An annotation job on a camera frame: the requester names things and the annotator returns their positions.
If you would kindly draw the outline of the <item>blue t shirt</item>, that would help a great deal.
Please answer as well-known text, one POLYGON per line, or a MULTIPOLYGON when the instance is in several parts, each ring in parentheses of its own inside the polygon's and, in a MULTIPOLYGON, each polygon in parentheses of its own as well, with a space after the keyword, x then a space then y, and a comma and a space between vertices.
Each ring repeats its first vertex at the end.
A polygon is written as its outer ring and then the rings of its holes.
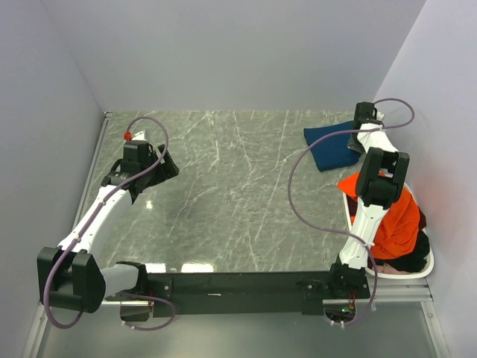
MULTIPOLYGON (((352 129, 353 122, 348 121, 319 128, 304 128, 303 135, 307 146, 310 146, 323 136, 352 129)), ((351 134, 332 136, 318 143, 311 150, 315 164, 320 172, 328 172, 357 164, 361 155, 348 148, 347 145, 350 137, 351 134)))

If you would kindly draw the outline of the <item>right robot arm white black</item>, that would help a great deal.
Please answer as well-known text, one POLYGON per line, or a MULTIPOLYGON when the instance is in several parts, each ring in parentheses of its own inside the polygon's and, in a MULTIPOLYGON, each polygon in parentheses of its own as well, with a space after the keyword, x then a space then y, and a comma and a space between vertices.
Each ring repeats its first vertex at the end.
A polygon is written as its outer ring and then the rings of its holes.
POLYGON ((347 241, 330 269, 327 289, 333 298, 368 298, 366 268, 374 264, 371 247, 379 226, 405 184, 409 154, 388 139, 376 105, 356 105, 350 142, 364 154, 356 181, 357 211, 347 241))

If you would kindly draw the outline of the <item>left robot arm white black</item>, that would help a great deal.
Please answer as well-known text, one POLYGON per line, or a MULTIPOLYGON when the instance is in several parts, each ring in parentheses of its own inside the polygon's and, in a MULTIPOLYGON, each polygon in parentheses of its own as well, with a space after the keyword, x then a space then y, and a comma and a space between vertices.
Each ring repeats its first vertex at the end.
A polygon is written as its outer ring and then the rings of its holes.
POLYGON ((120 261, 100 268, 100 256, 119 219, 148 188, 178 176, 180 170, 165 144, 155 148, 145 140, 124 144, 84 217, 56 247, 44 247, 37 256, 40 301, 45 307, 79 313, 95 312, 101 302, 124 292, 139 300, 149 291, 142 263, 120 261))

